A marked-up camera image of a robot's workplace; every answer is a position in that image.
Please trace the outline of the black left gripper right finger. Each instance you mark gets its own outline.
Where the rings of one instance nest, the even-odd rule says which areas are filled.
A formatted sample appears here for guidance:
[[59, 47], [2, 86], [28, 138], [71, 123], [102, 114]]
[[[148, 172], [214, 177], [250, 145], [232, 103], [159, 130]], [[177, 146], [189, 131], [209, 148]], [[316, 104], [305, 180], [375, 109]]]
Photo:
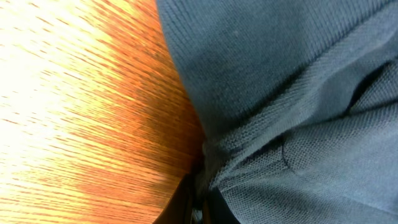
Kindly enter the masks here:
[[203, 202], [203, 224], [240, 224], [219, 189], [208, 193]]

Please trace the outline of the blue polo shirt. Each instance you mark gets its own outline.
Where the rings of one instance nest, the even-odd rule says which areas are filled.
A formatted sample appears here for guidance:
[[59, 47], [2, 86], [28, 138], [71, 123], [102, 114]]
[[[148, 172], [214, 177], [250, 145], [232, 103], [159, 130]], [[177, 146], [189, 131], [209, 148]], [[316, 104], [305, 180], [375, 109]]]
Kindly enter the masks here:
[[192, 223], [397, 222], [396, 1], [158, 1], [203, 126]]

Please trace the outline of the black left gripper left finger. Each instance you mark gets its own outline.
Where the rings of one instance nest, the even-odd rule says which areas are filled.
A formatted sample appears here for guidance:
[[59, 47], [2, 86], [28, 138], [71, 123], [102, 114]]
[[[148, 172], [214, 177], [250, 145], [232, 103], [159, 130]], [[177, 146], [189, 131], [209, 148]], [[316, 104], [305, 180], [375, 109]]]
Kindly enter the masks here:
[[192, 224], [193, 201], [193, 177], [187, 174], [153, 224]]

